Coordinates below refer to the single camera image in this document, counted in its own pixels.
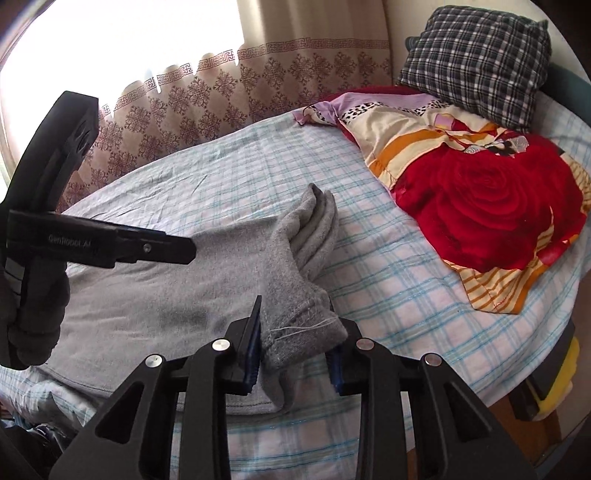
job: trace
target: plaid pillow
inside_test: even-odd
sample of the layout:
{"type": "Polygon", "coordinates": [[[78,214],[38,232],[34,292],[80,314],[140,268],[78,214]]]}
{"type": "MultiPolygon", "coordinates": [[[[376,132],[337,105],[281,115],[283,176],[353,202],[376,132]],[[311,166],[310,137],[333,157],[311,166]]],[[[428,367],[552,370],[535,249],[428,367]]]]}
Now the plaid pillow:
{"type": "Polygon", "coordinates": [[[502,127],[529,131],[550,55],[547,20],[446,5],[427,21],[398,83],[502,127]]]}

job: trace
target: rose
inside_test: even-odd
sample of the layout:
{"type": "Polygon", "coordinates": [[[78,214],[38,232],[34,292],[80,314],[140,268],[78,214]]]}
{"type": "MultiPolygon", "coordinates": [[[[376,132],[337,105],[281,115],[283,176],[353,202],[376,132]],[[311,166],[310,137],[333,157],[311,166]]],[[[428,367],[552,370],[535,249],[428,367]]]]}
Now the rose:
{"type": "Polygon", "coordinates": [[[392,196],[443,259],[482,273],[523,270],[553,213],[553,242],[582,227],[568,165],[552,144],[528,140],[514,157],[442,145],[407,167],[392,196]]]}

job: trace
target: metal screw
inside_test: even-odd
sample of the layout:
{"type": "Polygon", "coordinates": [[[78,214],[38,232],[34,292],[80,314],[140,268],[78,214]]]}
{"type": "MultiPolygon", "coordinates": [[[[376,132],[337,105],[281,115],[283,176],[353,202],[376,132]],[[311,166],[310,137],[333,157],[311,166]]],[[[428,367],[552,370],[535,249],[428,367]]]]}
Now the metal screw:
{"type": "Polygon", "coordinates": [[[230,348],[230,341],[226,340],[225,338],[219,338],[212,343],[212,348],[218,352],[223,352],[224,350],[228,350],[230,348]]]}
{"type": "Polygon", "coordinates": [[[436,353],[428,353],[425,355],[425,363],[431,367],[439,367],[443,359],[436,353]]]}
{"type": "Polygon", "coordinates": [[[162,363],[162,357],[159,355],[150,355],[146,359],[146,366],[148,366],[150,368],[155,368],[155,367],[159,366],[161,363],[162,363]]]}
{"type": "Polygon", "coordinates": [[[359,350],[371,350],[374,347],[374,341],[369,338],[360,338],[355,345],[359,350]]]}

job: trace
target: hand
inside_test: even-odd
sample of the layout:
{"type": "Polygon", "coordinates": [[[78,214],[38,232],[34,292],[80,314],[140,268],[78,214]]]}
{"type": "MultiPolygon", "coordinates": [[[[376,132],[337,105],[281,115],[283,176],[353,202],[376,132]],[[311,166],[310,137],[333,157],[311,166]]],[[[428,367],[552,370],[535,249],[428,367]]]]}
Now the hand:
{"type": "Polygon", "coordinates": [[[41,365],[60,337],[60,325],[70,301],[66,263],[34,258],[29,267],[25,302],[17,308],[0,268],[0,316],[8,325],[8,341],[25,365],[41,365]]]}

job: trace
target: bed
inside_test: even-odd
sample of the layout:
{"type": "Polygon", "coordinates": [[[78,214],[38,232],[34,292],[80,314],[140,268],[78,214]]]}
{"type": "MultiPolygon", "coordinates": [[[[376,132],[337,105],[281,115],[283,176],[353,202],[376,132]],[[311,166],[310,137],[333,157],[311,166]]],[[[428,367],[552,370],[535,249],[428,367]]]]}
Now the bed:
{"type": "MultiPolygon", "coordinates": [[[[545,94],[537,100],[534,131],[591,171],[591,128],[545,94]]],[[[519,315],[477,312],[457,274],[392,202],[358,148],[336,128],[299,126],[291,113],[135,170],[67,213],[190,235],[280,213],[311,181],[334,193],[340,214],[339,240],[319,283],[330,287],[335,310],[357,321],[365,336],[399,355],[442,354],[487,405],[522,382],[552,349],[591,268],[589,222],[536,282],[519,315]]],[[[71,265],[68,273],[85,268],[91,267],[71,265]]],[[[70,432],[100,404],[37,368],[0,368],[0,401],[32,423],[70,432]]],[[[182,422],[177,415],[173,478],[182,422]]],[[[411,448],[407,401],[405,422],[411,448]]],[[[338,397],[323,357],[313,358],[304,364],[289,413],[229,418],[232,477],[353,478],[358,424],[359,399],[338,397]]]]}

